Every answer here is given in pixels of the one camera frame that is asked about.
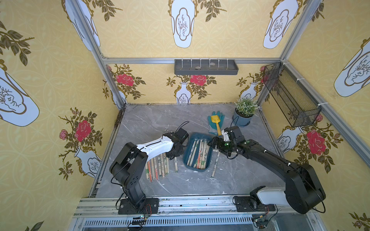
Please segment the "chopsticks green band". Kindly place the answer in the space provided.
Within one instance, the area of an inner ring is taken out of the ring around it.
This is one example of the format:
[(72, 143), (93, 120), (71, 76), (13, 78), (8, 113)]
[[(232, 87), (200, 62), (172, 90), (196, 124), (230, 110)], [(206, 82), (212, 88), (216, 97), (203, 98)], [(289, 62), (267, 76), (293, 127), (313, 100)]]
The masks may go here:
[(175, 172), (177, 173), (178, 172), (178, 161), (177, 161), (177, 157), (174, 158), (174, 166), (175, 166)]

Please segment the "teal plastic storage box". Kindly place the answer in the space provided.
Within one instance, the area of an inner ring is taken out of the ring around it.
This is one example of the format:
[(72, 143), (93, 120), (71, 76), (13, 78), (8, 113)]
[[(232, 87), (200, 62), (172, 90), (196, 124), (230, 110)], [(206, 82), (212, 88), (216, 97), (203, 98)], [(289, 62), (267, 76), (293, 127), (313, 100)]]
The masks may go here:
[(213, 148), (209, 146), (212, 137), (202, 133), (191, 135), (183, 156), (185, 167), (198, 172), (206, 171), (211, 163)]

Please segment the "chopsticks red leaf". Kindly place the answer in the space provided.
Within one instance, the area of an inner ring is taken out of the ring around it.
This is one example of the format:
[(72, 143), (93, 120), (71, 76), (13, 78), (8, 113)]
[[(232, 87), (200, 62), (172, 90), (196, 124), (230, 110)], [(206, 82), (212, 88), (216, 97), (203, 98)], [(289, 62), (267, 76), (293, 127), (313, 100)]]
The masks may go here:
[(147, 167), (148, 167), (149, 180), (150, 180), (150, 182), (153, 182), (153, 177), (152, 177), (152, 171), (151, 171), (151, 163), (150, 163), (150, 161), (148, 161), (148, 162), (147, 162)]

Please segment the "chopsticks green label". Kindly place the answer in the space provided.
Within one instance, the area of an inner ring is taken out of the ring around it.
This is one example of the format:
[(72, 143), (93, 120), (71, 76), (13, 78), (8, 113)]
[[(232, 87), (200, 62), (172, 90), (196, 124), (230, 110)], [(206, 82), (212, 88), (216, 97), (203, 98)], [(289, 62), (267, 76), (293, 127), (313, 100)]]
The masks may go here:
[(165, 164), (166, 164), (166, 176), (167, 176), (170, 173), (169, 158), (167, 156), (165, 156)]

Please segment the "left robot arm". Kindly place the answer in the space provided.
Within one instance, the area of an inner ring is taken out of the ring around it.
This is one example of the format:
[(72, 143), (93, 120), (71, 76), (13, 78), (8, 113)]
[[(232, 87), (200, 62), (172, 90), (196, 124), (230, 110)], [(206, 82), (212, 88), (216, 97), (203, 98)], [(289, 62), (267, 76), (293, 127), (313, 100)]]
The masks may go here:
[(165, 133), (156, 140), (135, 145), (128, 142), (111, 164), (112, 179), (118, 181), (128, 202), (135, 210), (144, 208), (146, 195), (140, 186), (140, 179), (147, 162), (161, 154), (170, 160), (184, 153), (184, 142), (188, 133)]

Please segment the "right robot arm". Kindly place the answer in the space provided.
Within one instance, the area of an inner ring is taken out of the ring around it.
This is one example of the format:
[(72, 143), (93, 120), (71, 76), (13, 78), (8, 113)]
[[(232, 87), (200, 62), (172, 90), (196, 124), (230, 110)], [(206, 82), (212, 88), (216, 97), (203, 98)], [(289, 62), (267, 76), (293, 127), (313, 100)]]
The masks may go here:
[(290, 162), (269, 150), (254, 140), (245, 140), (244, 137), (233, 141), (224, 141), (223, 138), (214, 137), (208, 145), (224, 155), (236, 152), (246, 159), (264, 166), (285, 182), (282, 196), (277, 191), (270, 191), (266, 199), (267, 204), (288, 204), (300, 214), (306, 214), (326, 198), (320, 180), (309, 164), (299, 165)]

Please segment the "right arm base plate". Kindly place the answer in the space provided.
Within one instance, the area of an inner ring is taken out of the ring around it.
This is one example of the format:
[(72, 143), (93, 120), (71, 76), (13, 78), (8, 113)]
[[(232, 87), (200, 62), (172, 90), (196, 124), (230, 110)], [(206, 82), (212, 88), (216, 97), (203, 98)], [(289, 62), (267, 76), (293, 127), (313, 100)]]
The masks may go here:
[(232, 199), (237, 212), (275, 212), (274, 205), (264, 205), (258, 199), (251, 196), (234, 196)]

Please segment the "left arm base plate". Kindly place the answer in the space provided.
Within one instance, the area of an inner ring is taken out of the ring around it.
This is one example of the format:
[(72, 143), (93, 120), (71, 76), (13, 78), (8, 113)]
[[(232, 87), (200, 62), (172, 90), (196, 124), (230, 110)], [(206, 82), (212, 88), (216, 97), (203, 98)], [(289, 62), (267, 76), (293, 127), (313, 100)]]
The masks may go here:
[(118, 209), (119, 215), (134, 215), (134, 214), (145, 214), (152, 215), (157, 214), (159, 209), (158, 198), (146, 198), (144, 201), (139, 202), (138, 205), (133, 204), (128, 199), (121, 199)]

